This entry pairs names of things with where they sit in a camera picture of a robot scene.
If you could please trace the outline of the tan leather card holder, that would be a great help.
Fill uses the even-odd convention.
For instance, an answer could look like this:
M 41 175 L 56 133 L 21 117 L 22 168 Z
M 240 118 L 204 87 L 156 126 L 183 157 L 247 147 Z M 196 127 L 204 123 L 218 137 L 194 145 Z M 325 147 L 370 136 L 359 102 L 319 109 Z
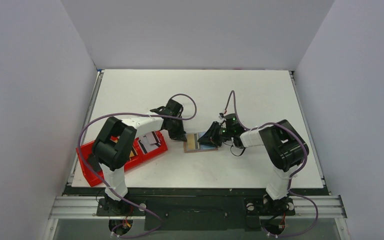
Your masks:
M 202 132 L 186 133 L 186 141 L 183 143 L 184 153 L 199 153 L 208 151 L 217 151 L 218 147 L 205 145 L 198 142 L 198 139 L 205 134 Z

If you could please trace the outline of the silver mirrored card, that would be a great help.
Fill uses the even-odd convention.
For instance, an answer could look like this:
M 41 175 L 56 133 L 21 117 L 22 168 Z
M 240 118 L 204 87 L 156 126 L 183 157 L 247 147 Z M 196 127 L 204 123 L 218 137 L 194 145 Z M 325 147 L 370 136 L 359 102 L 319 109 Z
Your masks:
M 148 154 L 162 146 L 159 137 L 155 131 L 148 132 L 138 137 L 138 145 L 144 154 Z

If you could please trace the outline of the red three-compartment bin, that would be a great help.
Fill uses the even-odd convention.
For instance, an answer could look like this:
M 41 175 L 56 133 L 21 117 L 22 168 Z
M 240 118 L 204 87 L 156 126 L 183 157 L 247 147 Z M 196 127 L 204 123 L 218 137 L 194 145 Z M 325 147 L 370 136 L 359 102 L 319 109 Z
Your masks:
M 124 170 L 126 172 L 150 161 L 151 159 L 158 157 L 159 155 L 162 155 L 168 150 L 168 146 L 165 142 L 163 134 L 160 131 L 156 131 L 156 134 L 160 139 L 161 146 L 158 149 L 153 150 L 152 152 L 147 154 L 144 154 L 141 151 L 141 148 L 138 144 L 138 138 L 134 140 L 132 149 L 136 151 L 137 156 L 135 158 L 129 158 L 129 161 L 126 162 L 126 164 L 124 165 Z M 93 172 L 96 172 L 101 177 L 104 176 L 103 170 L 99 165 L 99 161 L 96 159 L 96 157 L 92 152 L 93 144 L 94 144 L 94 141 L 92 140 L 88 143 L 81 145 L 80 148 L 76 148 L 76 153 L 78 155 L 82 154 L 86 163 L 92 168 L 92 169 L 88 169 L 86 167 L 86 163 L 84 163 L 83 161 L 80 161 L 82 174 L 91 187 L 95 187 L 102 183 L 102 181 L 95 174 L 93 174 Z

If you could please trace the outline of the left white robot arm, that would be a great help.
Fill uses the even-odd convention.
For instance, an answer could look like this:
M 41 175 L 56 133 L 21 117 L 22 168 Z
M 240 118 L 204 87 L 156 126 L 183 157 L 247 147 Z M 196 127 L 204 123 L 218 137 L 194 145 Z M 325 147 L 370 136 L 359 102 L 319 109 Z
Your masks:
M 185 142 L 182 112 L 183 106 L 168 100 L 165 106 L 151 109 L 145 114 L 134 114 L 131 118 L 109 117 L 92 146 L 106 181 L 105 201 L 111 207 L 122 210 L 126 203 L 122 200 L 128 194 L 125 181 L 125 164 L 130 159 L 134 141 L 148 133 L 166 130 L 175 141 Z

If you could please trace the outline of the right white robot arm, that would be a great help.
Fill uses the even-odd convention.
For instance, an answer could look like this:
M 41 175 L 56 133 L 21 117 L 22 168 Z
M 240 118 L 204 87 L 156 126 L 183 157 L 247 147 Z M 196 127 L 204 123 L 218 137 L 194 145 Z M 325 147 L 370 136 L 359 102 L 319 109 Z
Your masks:
M 229 140 L 234 147 L 242 150 L 265 148 L 273 165 L 266 193 L 273 201 L 288 196 L 292 178 L 307 163 L 309 155 L 307 144 L 289 121 L 284 119 L 248 129 L 242 126 L 234 113 L 227 114 L 221 122 L 214 121 L 197 142 L 220 147 Z

